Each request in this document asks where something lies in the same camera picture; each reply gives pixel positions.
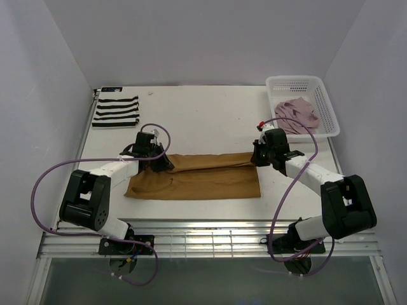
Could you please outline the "tan tank top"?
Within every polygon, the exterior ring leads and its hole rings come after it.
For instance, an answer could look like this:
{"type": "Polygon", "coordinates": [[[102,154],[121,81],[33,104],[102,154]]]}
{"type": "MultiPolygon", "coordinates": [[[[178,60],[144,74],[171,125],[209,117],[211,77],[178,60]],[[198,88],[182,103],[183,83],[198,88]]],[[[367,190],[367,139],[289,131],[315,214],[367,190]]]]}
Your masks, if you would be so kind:
{"type": "Polygon", "coordinates": [[[133,176],[124,196],[141,200],[227,200],[261,196],[251,153],[172,154],[171,170],[147,168],[133,176]]]}

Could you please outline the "black white striped tank top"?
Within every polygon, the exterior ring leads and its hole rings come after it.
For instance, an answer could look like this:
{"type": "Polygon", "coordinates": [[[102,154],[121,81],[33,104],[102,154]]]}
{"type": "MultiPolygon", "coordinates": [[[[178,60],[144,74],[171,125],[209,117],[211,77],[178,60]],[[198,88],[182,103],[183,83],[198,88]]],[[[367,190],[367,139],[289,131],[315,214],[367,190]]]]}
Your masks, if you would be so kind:
{"type": "Polygon", "coordinates": [[[139,96],[98,99],[92,118],[93,128],[133,128],[139,124],[139,96]]]}

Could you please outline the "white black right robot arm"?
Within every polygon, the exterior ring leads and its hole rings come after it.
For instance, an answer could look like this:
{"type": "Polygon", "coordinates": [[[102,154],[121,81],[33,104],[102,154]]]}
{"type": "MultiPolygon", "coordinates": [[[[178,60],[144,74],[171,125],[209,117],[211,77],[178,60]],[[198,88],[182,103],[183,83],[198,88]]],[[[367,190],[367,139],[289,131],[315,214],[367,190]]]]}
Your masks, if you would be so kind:
{"type": "Polygon", "coordinates": [[[251,163],[256,167],[272,166],[293,182],[307,186],[321,199],[321,215],[298,219],[289,225],[286,234],[269,238],[269,252],[298,253],[309,250],[326,237],[339,240],[377,225],[375,209],[362,177],[326,170],[302,152],[291,150],[281,128],[261,122],[258,130],[261,135],[253,142],[251,163]]]}

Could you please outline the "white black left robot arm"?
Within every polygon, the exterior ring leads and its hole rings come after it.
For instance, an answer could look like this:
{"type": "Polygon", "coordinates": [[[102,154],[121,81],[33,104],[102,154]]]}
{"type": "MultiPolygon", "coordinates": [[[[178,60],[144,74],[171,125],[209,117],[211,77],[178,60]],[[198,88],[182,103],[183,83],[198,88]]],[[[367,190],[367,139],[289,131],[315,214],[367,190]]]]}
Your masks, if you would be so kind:
{"type": "Polygon", "coordinates": [[[113,238],[113,247],[127,254],[135,246],[134,232],[128,223],[109,214],[111,190],[148,168],[162,172],[173,167],[163,144],[158,141],[158,132],[138,132],[135,143],[120,153],[118,161],[90,171],[73,171],[59,217],[64,222],[113,238]]]}

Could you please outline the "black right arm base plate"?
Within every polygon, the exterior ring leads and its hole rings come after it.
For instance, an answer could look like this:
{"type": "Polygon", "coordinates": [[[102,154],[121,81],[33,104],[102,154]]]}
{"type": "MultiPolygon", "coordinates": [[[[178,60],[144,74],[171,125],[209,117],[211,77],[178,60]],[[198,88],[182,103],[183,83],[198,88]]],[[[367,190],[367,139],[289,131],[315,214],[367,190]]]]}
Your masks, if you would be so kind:
{"type": "MultiPolygon", "coordinates": [[[[277,234],[273,237],[272,241],[272,251],[276,254],[295,254],[298,253],[307,247],[309,247],[315,240],[308,241],[289,241],[284,234],[277,234]]],[[[310,249],[311,254],[325,254],[326,248],[324,242],[316,244],[313,248],[310,249]]]]}

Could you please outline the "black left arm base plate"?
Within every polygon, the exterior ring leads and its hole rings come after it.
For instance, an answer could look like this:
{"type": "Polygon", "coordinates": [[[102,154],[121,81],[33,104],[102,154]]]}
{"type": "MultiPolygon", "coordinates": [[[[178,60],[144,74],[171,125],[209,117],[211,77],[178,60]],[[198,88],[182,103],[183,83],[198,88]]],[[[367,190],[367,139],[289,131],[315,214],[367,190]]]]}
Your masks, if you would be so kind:
{"type": "MultiPolygon", "coordinates": [[[[154,247],[155,236],[150,234],[135,235],[133,237],[135,241],[146,243],[151,247],[154,247]]],[[[109,240],[107,238],[101,239],[98,249],[99,255],[152,255],[153,251],[148,247],[140,245],[138,243],[125,243],[109,240]]]]}

